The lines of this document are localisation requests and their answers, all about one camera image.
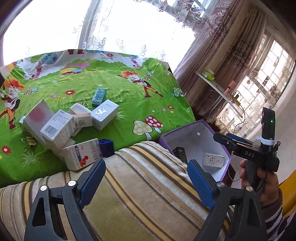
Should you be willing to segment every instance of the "striped sleeve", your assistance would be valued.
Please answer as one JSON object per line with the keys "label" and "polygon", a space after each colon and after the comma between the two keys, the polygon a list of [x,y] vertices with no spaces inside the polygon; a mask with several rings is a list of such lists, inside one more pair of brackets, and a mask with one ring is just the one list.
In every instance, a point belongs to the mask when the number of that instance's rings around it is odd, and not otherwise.
{"label": "striped sleeve", "polygon": [[268,207],[262,209],[265,218],[268,241],[292,241],[296,240],[296,215],[285,218],[283,214],[283,194],[279,189],[278,200]]}

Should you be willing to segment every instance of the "barcode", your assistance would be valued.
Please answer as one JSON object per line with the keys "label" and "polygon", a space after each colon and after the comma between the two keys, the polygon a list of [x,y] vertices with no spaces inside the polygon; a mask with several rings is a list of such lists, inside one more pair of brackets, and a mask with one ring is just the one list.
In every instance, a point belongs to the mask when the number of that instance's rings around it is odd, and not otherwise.
{"label": "barcode", "polygon": [[89,147],[90,147],[90,149],[91,149],[91,153],[92,153],[92,155],[93,155],[93,158],[94,158],[95,160],[97,160],[97,159],[98,159],[98,155],[97,155],[97,153],[96,153],[96,147],[95,147],[94,143],[91,142],[90,145],[89,145]]}
{"label": "barcode", "polygon": [[44,132],[46,132],[50,137],[53,137],[58,131],[58,129],[55,129],[51,125],[48,125],[44,130]]}

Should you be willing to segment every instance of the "screw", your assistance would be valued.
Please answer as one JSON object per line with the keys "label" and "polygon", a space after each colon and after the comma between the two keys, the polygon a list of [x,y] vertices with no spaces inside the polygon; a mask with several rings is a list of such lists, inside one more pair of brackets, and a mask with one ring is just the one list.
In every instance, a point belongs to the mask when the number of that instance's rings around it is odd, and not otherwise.
{"label": "screw", "polygon": [[225,187],[225,184],[224,184],[224,182],[217,182],[217,186],[220,188],[223,188],[223,187]]}
{"label": "screw", "polygon": [[41,188],[40,188],[41,191],[45,191],[46,189],[47,189],[47,186],[46,186],[46,185],[43,185],[43,186],[41,186]]}
{"label": "screw", "polygon": [[76,181],[74,181],[74,180],[68,182],[68,185],[70,187],[75,186],[75,184],[76,184]]}
{"label": "screw", "polygon": [[253,191],[253,188],[251,186],[246,186],[246,190],[251,192],[251,191]]}

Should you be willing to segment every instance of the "black clamp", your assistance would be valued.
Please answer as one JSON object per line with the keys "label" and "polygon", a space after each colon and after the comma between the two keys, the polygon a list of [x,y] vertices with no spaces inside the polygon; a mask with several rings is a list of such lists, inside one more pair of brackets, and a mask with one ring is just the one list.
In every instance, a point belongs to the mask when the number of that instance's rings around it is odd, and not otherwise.
{"label": "black clamp", "polygon": [[105,161],[97,160],[77,181],[71,180],[58,188],[41,186],[32,205],[24,241],[68,240],[58,204],[65,207],[76,241],[98,241],[82,209],[90,204],[105,172]]}
{"label": "black clamp", "polygon": [[216,182],[194,159],[188,162],[187,171],[202,203],[211,210],[194,241],[215,241],[230,205],[235,209],[226,241],[268,240],[261,205],[251,186],[236,189]]}

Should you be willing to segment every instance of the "red logo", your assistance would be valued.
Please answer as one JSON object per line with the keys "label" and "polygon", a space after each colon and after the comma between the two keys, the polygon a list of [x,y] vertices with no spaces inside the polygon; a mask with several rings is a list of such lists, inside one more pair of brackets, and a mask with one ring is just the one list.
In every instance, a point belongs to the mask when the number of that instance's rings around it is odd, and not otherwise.
{"label": "red logo", "polygon": [[84,166],[84,165],[86,165],[86,160],[88,160],[88,159],[89,159],[88,156],[84,156],[84,158],[82,159],[82,161],[79,162],[80,166]]}

